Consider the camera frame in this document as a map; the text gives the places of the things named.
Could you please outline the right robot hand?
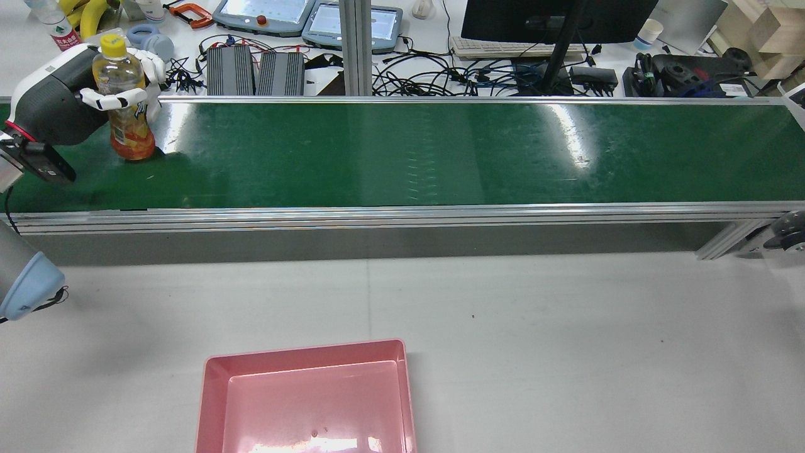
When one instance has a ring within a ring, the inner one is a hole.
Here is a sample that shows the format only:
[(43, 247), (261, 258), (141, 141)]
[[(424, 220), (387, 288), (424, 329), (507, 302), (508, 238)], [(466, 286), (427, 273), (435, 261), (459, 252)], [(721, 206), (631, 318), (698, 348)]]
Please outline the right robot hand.
[(804, 211), (782, 215), (770, 225), (771, 237), (763, 243), (765, 250), (785, 250), (788, 253), (804, 250)]

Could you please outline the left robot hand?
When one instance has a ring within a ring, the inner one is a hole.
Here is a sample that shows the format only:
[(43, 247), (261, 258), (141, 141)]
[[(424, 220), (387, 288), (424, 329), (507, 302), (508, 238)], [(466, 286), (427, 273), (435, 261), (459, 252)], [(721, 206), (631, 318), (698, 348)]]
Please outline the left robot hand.
[(78, 44), (18, 83), (4, 133), (50, 145), (77, 145), (108, 121), (109, 112), (122, 113), (132, 107), (144, 113), (147, 107), (158, 106), (159, 83), (165, 80), (164, 61), (148, 51), (127, 51), (143, 67), (144, 88), (101, 94), (92, 73), (99, 48)]

